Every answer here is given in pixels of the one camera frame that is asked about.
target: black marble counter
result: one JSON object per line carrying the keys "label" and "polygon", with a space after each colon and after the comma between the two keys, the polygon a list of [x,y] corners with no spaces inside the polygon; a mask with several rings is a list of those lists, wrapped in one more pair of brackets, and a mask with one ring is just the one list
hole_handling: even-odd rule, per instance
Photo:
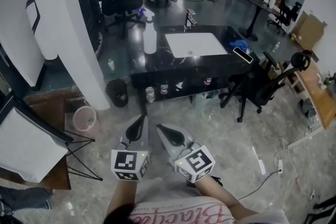
{"label": "black marble counter", "polygon": [[[234,74],[242,74],[251,68],[242,58],[233,53],[230,42],[242,39],[241,36],[227,26],[193,26],[188,33],[212,33],[222,44],[227,55],[175,58],[165,34],[183,33],[183,26],[166,26],[156,29],[157,49],[154,54],[146,54],[143,49],[142,35],[133,31],[129,36],[129,66],[133,87],[141,89],[167,83],[205,79],[229,78]],[[258,57],[250,54],[256,61]]]}

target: blue glove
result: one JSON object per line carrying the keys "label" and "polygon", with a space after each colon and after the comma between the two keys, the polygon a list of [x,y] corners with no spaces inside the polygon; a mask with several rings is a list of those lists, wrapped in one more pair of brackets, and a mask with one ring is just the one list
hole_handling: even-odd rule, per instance
{"label": "blue glove", "polygon": [[240,40],[236,40],[235,42],[231,42],[230,47],[232,47],[233,49],[238,47],[239,49],[243,50],[244,52],[247,52],[248,44],[246,43],[245,40],[240,39]]}

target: cardboard box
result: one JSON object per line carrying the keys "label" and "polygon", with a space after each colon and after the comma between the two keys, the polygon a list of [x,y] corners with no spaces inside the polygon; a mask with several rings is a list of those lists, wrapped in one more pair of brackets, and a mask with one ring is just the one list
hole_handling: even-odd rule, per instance
{"label": "cardboard box", "polygon": [[[265,60],[261,63],[261,67],[262,67],[263,69],[265,69],[267,63],[268,63],[268,60],[265,59]],[[280,62],[278,62],[277,64],[278,64],[278,66],[279,66],[279,68],[280,68],[280,73],[282,73],[282,72],[285,70],[285,69],[284,69],[284,66],[283,66],[282,63],[280,63]],[[275,78],[278,76],[278,74],[274,71],[274,67],[273,67],[273,66],[271,66],[271,68],[269,69],[267,75],[268,75],[268,77],[269,77],[270,79],[275,79]]]}
{"label": "cardboard box", "polygon": [[319,21],[314,15],[302,12],[297,24],[292,30],[295,41],[306,50],[311,50],[324,34],[327,24]]}

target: water bottle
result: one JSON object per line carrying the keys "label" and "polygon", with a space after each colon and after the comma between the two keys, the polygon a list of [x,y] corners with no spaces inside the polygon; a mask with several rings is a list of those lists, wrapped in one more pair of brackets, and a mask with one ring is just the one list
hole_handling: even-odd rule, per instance
{"label": "water bottle", "polygon": [[280,42],[276,43],[273,49],[273,52],[276,52],[277,49],[279,49]]}
{"label": "water bottle", "polygon": [[109,59],[107,64],[109,65],[112,73],[114,73],[115,67],[114,67],[114,62],[112,61],[112,59]]}

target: forearm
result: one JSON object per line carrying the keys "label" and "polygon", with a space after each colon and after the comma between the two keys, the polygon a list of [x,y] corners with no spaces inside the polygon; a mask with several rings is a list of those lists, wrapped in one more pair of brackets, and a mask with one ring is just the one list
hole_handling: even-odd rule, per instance
{"label": "forearm", "polygon": [[107,215],[122,205],[134,204],[137,185],[138,183],[134,181],[118,181]]}
{"label": "forearm", "polygon": [[228,208],[239,203],[231,193],[214,181],[210,176],[204,176],[195,183],[195,186],[203,196],[209,196],[220,200]]}
{"label": "forearm", "polygon": [[224,203],[236,220],[256,214],[245,208],[230,192],[210,176],[204,176],[195,183],[195,186],[203,196],[213,197]]}

